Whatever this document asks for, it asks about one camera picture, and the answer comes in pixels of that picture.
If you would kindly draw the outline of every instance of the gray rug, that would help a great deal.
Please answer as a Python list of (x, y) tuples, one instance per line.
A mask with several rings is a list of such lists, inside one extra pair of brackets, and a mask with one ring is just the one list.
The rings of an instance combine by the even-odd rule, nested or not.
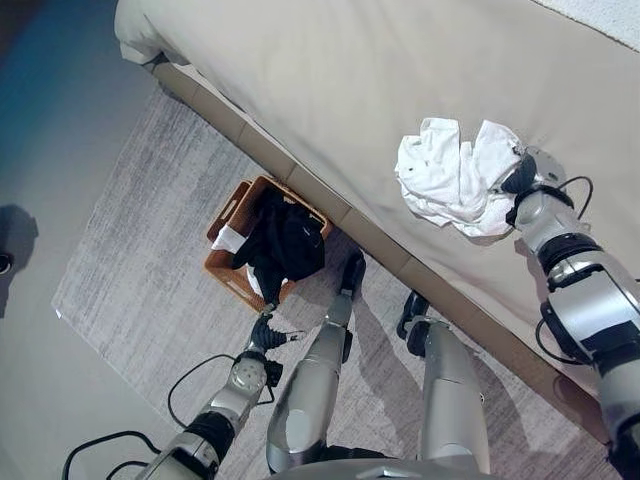
[[(254, 312), (202, 265), (209, 222), (240, 180), (260, 173), (198, 115), (158, 89), (120, 154), (53, 299), (59, 314), (167, 418), (165, 397), (174, 381), (213, 353), (239, 352), (251, 329)], [(285, 364), (282, 385), (317, 331), (355, 248), (334, 230), (326, 244), (326, 268), (300, 282), (276, 313), (275, 326), (310, 331), (304, 342), (274, 352)], [(367, 265), (329, 441), (413, 458), (424, 367), (394, 333), (409, 290), (370, 257)], [(616, 478), (604, 447), (462, 337), (474, 352), (486, 397), (495, 474)], [(222, 385), (228, 366), (204, 368), (185, 382), (175, 397), (183, 419), (192, 418)], [(268, 475), (264, 441), (271, 412), (271, 405), (254, 410), (220, 478)]]

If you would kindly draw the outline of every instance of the mattress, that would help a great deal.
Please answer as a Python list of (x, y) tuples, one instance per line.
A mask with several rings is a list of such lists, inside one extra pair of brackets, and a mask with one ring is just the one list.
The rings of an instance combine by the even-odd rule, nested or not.
[[(397, 148), (423, 117), (457, 119), (463, 140), (483, 119), (506, 125), (568, 176), (590, 176), (584, 218), (640, 276), (640, 57), (585, 25), (529, 0), (120, 0), (116, 34), (129, 60), (162, 51), (191, 65), (536, 351), (546, 289), (517, 232), (472, 240), (416, 218), (400, 195)], [(577, 204), (585, 193), (570, 187)], [(555, 366), (594, 391), (586, 368)]]

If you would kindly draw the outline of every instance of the wire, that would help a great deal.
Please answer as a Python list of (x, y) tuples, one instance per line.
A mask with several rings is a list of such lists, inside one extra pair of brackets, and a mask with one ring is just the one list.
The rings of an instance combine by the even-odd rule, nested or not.
[(173, 418), (173, 421), (176, 422), (178, 425), (180, 425), (182, 428), (187, 428), (187, 425), (182, 420), (180, 420), (177, 417), (177, 415), (175, 414), (175, 412), (173, 411), (173, 406), (171, 405), (171, 397), (173, 396), (173, 392), (178, 387), (178, 385), (180, 385), (182, 383), (182, 381), (185, 378), (187, 378), (189, 375), (191, 375), (193, 372), (195, 372), (197, 369), (199, 369), (205, 363), (209, 363), (209, 362), (211, 362), (213, 360), (217, 360), (218, 358), (228, 358), (229, 360), (235, 360), (234, 357), (232, 357), (231, 355), (228, 355), (226, 353), (219, 353), (218, 355), (213, 355), (213, 356), (211, 356), (209, 358), (206, 358), (205, 360), (203, 360), (199, 364), (197, 364), (195, 367), (193, 367), (191, 370), (189, 370), (187, 373), (182, 375), (178, 379), (178, 381), (173, 384), (173, 387), (171, 387), (171, 390), (169, 390), (169, 393), (167, 394), (167, 407), (169, 408), (169, 415), (171, 415), (171, 418)]
[(107, 475), (106, 480), (112, 480), (112, 478), (115, 476), (115, 474), (118, 473), (123, 468), (132, 467), (132, 466), (144, 468), (147, 465), (149, 465), (147, 462), (140, 462), (138, 460), (129, 460), (128, 462), (122, 462), (116, 468), (111, 470), (111, 472), (109, 472), (109, 475)]
[(559, 185), (558, 189), (562, 189), (577, 180), (584, 180), (585, 182), (587, 182), (587, 185), (589, 185), (589, 193), (587, 193), (587, 198), (584, 201), (584, 205), (582, 206), (582, 209), (580, 209), (580, 213), (578, 214), (578, 220), (580, 220), (582, 218), (582, 215), (584, 215), (584, 212), (586, 212), (587, 207), (589, 206), (589, 203), (591, 203), (591, 197), (593, 196), (593, 181), (589, 177), (580, 175), (578, 177), (570, 178), (563, 184)]
[(545, 347), (542, 343), (542, 338), (540, 338), (540, 331), (542, 330), (542, 326), (545, 325), (547, 322), (545, 321), (544, 318), (540, 319), (540, 321), (538, 322), (538, 325), (536, 326), (536, 342), (538, 342), (538, 346), (542, 349), (542, 351), (544, 353), (546, 353), (547, 355), (549, 355), (551, 358), (553, 358), (554, 360), (557, 360), (558, 362), (561, 363), (566, 363), (567, 365), (584, 365), (584, 363), (578, 361), (578, 360), (571, 360), (569, 358), (562, 358), (559, 357), (553, 353), (551, 353), (549, 350), (547, 350), (547, 347)]
[(149, 448), (149, 450), (151, 450), (156, 455), (159, 454), (161, 451), (158, 447), (156, 447), (151, 442), (151, 440), (149, 440), (149, 438), (144, 433), (138, 432), (136, 430), (124, 430), (122, 432), (112, 433), (111, 435), (105, 435), (104, 437), (96, 438), (94, 440), (85, 442), (82, 445), (77, 446), (71, 451), (71, 453), (69, 454), (69, 456), (67, 456), (67, 459), (64, 462), (64, 467), (62, 467), (62, 480), (69, 479), (69, 470), (71, 468), (71, 462), (73, 461), (73, 458), (78, 453), (80, 453), (83, 450), (86, 450), (87, 448), (93, 447), (94, 445), (98, 445), (99, 443), (108, 442), (110, 440), (115, 440), (116, 438), (122, 438), (122, 437), (139, 438), (145, 443), (145, 445)]

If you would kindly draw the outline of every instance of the floor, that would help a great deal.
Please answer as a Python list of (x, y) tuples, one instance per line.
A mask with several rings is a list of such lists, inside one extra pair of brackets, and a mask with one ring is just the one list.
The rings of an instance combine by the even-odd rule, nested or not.
[[(71, 448), (113, 431), (142, 430), (160, 445), (172, 432), (50, 305), (154, 85), (120, 59), (114, 9), (115, 2), (46, 1), (0, 67), (0, 210), (37, 226), (34, 241), (32, 222), (28, 231), (0, 225), (0, 238), (34, 245), (0, 308), (3, 480), (59, 479)], [(71, 478), (104, 478), (116, 463), (148, 458), (139, 443), (80, 455)]]

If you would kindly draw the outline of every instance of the white towel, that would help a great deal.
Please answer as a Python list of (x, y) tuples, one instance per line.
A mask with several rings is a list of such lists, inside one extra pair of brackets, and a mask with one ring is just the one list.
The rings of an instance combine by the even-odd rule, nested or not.
[(395, 172), (402, 196), (415, 214), (439, 226), (452, 223), (470, 237), (501, 235), (511, 195), (493, 189), (513, 170), (518, 137), (485, 120), (472, 148), (460, 145), (456, 120), (425, 118), (420, 135), (408, 135), (398, 149)]
[(227, 252), (236, 253), (240, 250), (240, 247), (245, 242), (246, 238), (236, 232), (229, 225), (225, 224), (224, 227), (218, 232), (218, 236), (211, 245), (211, 250), (226, 250)]

